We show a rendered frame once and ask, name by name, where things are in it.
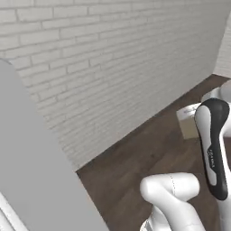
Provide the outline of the beige counter with white top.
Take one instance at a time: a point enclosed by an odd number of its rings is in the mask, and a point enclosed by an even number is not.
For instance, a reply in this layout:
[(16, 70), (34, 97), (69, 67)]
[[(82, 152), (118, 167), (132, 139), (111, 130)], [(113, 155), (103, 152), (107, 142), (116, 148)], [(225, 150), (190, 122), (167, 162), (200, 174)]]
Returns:
[(199, 136), (194, 120), (194, 115), (198, 107), (199, 103), (187, 105), (176, 112), (180, 130), (184, 139), (192, 139)]

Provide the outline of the large grey cabinet panel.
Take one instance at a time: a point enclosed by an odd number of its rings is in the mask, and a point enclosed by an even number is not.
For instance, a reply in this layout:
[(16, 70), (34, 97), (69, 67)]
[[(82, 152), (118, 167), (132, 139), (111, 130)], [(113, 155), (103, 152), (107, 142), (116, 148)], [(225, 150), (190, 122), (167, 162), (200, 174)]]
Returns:
[(14, 66), (2, 59), (0, 231), (109, 231)]

